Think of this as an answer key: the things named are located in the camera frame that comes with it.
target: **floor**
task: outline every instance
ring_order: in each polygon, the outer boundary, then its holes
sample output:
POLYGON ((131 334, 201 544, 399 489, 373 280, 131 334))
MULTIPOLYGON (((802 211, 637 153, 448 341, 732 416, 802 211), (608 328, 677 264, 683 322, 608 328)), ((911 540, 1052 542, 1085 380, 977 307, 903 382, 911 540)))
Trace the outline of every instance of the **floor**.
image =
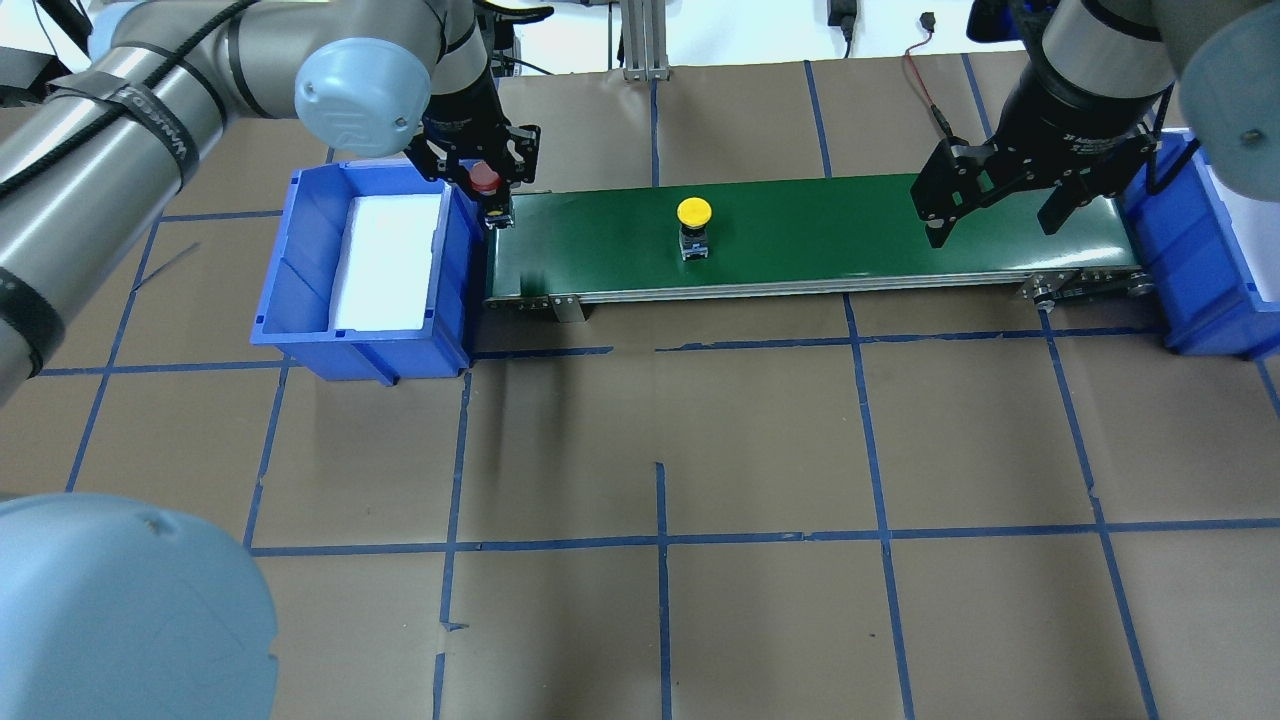
MULTIPOLYGON (((1019 69, 922 61, 972 136, 1019 69)), ((554 128, 534 190, 910 172, 932 143, 896 61, 736 72, 502 91, 554 128), (768 147, 709 155, 712 117, 768 147)), ((0 491, 243 539, 276 720, 1280 707, 1280 361, 1174 356, 1151 300, 989 287, 485 313, 462 377, 325 383, 247 337, 285 178, 328 155, 234 126, 0 411, 0 491)))

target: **robotic arm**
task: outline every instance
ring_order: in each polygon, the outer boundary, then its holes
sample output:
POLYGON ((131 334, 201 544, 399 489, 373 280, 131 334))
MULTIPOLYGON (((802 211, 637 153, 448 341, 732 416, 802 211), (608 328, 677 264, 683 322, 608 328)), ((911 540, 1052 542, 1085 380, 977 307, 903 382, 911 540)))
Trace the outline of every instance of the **robotic arm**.
POLYGON ((364 156, 403 150, 492 227, 534 179, 540 131, 503 114, 471 0, 110 8, 109 47, 0 145, 0 404, 237 118, 298 117, 364 156))
POLYGON ((933 247, 1014 192, 1053 188, 1046 234, 1119 195, 1156 152, 1158 128, 1139 122, 1176 74, 1222 181, 1280 200, 1280 1, 975 0, 969 35, 1020 36, 1030 61, 996 133, 972 146, 948 132, 911 186, 933 247))

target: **blue bin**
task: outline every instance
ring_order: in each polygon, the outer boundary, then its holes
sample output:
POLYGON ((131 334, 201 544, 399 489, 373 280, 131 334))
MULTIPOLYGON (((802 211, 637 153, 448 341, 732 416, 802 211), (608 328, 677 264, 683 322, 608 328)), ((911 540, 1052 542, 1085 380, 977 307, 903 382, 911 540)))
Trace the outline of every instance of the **blue bin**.
MULTIPOLYGON (((1187 142, 1181 133, 1165 133, 1161 174, 1187 142)), ((1125 191, 1124 209, 1169 318, 1166 346, 1184 355, 1251 360, 1280 351, 1280 302, 1258 293, 1203 152, 1156 196, 1147 195, 1139 173, 1125 191)))
POLYGON ((456 377, 467 266, 483 238, 475 205, 444 182, 426 182, 407 160, 337 163, 293 174, 250 341, 271 345, 326 380, 456 377), (431 238, 430 291, 421 329, 330 331, 329 301, 353 197, 442 195, 431 238))

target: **yellow cap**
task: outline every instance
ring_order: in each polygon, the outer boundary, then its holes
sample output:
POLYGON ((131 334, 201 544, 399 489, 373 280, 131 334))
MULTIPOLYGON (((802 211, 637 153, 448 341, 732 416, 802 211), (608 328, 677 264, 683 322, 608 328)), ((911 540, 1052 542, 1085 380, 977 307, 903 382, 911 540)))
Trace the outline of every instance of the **yellow cap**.
POLYGON ((712 222, 712 204, 701 197, 690 197, 676 208, 676 217, 682 225, 700 228, 712 222))

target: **green conveyor belt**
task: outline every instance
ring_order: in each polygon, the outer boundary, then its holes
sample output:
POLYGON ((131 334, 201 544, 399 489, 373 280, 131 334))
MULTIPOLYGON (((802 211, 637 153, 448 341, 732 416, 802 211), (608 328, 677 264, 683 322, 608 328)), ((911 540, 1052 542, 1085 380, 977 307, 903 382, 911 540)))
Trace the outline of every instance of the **green conveyor belt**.
POLYGON ((1096 200, 1046 237, 1044 192, 1014 195, 929 247, 915 176, 780 181, 517 196, 495 233, 489 299, 584 302, 786 295, 1015 282, 1034 270, 1133 268, 1115 204, 1096 200), (710 258, 682 261, 676 205, 710 201, 710 258))

